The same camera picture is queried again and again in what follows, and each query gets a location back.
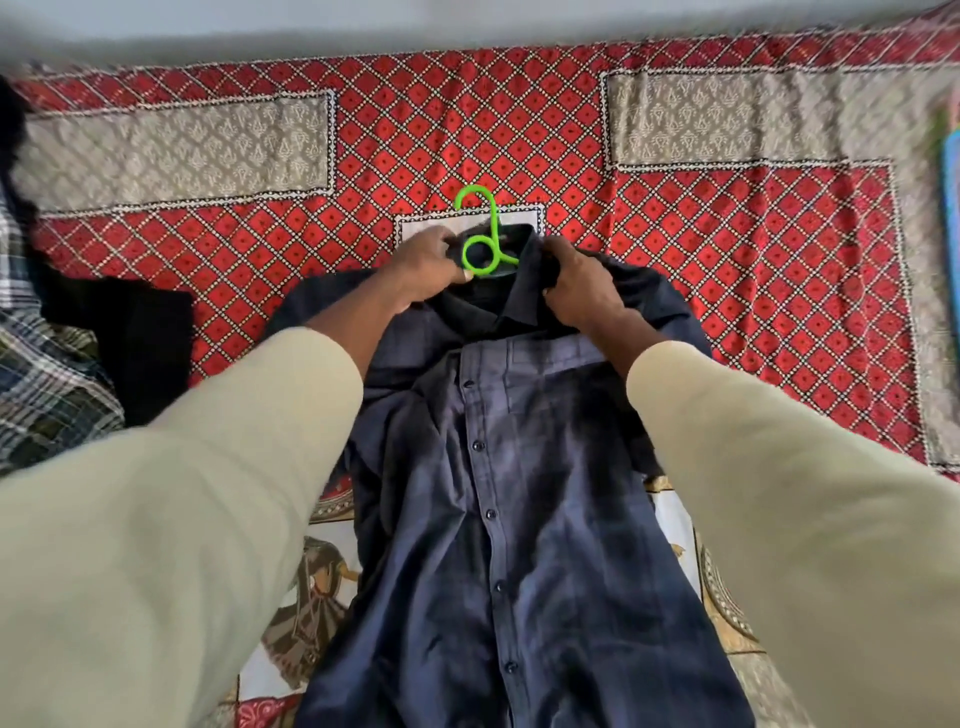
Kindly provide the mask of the person's right hand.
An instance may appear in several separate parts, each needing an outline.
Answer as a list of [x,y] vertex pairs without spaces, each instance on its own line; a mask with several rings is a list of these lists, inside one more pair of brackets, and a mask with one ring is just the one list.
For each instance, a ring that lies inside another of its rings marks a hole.
[[590,337],[630,327],[635,313],[619,297],[612,275],[595,257],[581,255],[575,282],[542,292],[547,308],[560,323]]

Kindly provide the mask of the person's left hand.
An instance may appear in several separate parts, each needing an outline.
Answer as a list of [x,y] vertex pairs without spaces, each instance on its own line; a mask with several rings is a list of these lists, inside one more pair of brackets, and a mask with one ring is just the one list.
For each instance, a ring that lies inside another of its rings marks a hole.
[[425,302],[451,285],[441,285],[439,260],[449,258],[454,233],[432,225],[401,242],[379,276],[383,278],[393,313]]

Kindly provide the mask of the green plastic clothes hanger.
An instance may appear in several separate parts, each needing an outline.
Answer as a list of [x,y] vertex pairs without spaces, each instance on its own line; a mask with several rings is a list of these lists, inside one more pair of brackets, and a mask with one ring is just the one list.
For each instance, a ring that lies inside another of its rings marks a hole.
[[[468,197],[477,197],[488,203],[488,232],[474,233],[464,238],[461,248],[461,267],[474,278],[488,278],[494,276],[505,265],[517,270],[520,266],[518,258],[506,253],[500,243],[499,208],[494,193],[483,185],[470,184],[461,188],[457,193],[453,205],[457,212],[462,211],[463,202]],[[471,260],[471,250],[483,247],[488,251],[486,265],[475,265]]]

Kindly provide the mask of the dark blue button shirt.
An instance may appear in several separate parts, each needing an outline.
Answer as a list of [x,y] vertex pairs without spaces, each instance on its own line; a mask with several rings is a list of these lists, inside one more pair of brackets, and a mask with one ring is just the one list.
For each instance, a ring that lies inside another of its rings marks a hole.
[[361,565],[295,728],[754,728],[623,377],[519,260],[396,316],[332,480]]

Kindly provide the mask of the person's right forearm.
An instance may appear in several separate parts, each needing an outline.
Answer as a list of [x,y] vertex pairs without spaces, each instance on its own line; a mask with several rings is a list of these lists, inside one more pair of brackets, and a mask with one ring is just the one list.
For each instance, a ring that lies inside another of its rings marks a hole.
[[576,327],[818,728],[960,728],[960,486],[635,311]]

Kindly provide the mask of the person's left forearm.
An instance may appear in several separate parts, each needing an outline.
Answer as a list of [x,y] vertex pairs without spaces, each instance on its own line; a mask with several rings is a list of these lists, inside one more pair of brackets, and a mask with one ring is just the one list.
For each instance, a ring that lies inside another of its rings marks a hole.
[[0,728],[193,728],[277,610],[392,319],[378,273],[151,424],[0,482]]

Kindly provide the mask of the red patterned bedsheet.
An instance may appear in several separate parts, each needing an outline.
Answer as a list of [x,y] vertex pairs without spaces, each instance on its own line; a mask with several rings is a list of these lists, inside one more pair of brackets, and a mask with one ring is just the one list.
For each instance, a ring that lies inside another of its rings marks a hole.
[[731,366],[960,480],[940,144],[960,0],[886,27],[13,73],[71,277],[195,302],[191,380],[301,278],[486,213],[665,273]]

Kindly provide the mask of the black garment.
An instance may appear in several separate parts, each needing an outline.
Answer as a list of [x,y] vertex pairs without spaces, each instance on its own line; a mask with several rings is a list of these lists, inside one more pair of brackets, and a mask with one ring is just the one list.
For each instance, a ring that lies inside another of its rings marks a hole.
[[26,243],[30,291],[41,319],[95,336],[97,359],[123,410],[127,428],[150,423],[188,388],[193,297],[143,280],[69,277],[34,243],[37,206],[13,182],[27,140],[28,103],[0,75],[0,189]]

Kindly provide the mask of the light blue object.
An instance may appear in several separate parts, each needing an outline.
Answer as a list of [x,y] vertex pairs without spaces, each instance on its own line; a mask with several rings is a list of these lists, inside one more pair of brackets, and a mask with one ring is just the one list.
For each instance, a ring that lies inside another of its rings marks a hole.
[[953,333],[960,349],[960,86],[951,93],[945,119],[940,149],[944,247]]

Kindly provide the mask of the plaid checked cloth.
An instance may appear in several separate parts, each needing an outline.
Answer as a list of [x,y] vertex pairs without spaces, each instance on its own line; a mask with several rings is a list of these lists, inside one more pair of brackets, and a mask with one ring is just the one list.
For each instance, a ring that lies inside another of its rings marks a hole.
[[27,254],[0,184],[0,478],[125,424],[95,335],[42,315]]

